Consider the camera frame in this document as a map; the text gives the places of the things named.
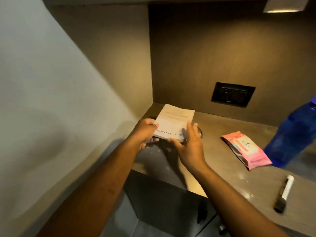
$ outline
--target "water bottle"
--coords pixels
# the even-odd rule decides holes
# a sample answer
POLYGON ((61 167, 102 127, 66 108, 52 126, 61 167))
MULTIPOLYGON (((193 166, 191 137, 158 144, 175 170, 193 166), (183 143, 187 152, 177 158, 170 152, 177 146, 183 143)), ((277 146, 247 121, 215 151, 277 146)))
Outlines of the water bottle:
POLYGON ((295 111, 280 125, 264 148, 275 167, 283 168, 316 139, 316 96, 295 111))

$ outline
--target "forearm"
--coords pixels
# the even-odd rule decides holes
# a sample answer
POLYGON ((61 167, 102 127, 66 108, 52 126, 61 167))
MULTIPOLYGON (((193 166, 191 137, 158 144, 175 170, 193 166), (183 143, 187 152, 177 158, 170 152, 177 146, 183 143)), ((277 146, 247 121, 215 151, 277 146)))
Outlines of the forearm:
POLYGON ((122 142, 53 214, 37 235, 99 236, 132 168, 139 144, 122 142))
POLYGON ((192 174, 231 236, 288 237, 206 164, 192 171, 192 174))

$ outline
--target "black marker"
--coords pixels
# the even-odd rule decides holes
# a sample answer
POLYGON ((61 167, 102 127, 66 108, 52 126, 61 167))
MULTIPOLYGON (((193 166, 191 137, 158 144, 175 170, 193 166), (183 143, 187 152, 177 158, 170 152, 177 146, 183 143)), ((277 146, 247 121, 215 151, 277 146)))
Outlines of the black marker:
POLYGON ((282 185, 282 188, 280 189, 279 195, 276 200, 276 204, 274 205, 274 210, 276 212, 278 213, 284 212, 285 207, 286 207, 286 200, 290 193, 293 182, 294 182, 294 177, 291 175, 288 175, 284 184, 282 185))

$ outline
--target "white book cover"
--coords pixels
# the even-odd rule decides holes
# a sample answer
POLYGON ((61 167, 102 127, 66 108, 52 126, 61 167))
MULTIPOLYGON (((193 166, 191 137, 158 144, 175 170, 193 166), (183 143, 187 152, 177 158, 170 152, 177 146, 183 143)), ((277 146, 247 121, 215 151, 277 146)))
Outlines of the white book cover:
POLYGON ((181 109, 165 104, 156 118, 155 124, 159 124, 154 136, 168 139, 174 138, 183 142, 186 138, 186 126, 192 121, 195 110, 181 109))

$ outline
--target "wet wipes pack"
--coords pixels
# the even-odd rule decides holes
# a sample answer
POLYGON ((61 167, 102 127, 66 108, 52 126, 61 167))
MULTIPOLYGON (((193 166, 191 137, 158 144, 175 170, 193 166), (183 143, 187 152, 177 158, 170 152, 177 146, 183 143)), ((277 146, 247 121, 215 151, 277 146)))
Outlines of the wet wipes pack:
POLYGON ((222 135, 222 138, 249 170, 272 164, 263 150, 240 131, 222 135))

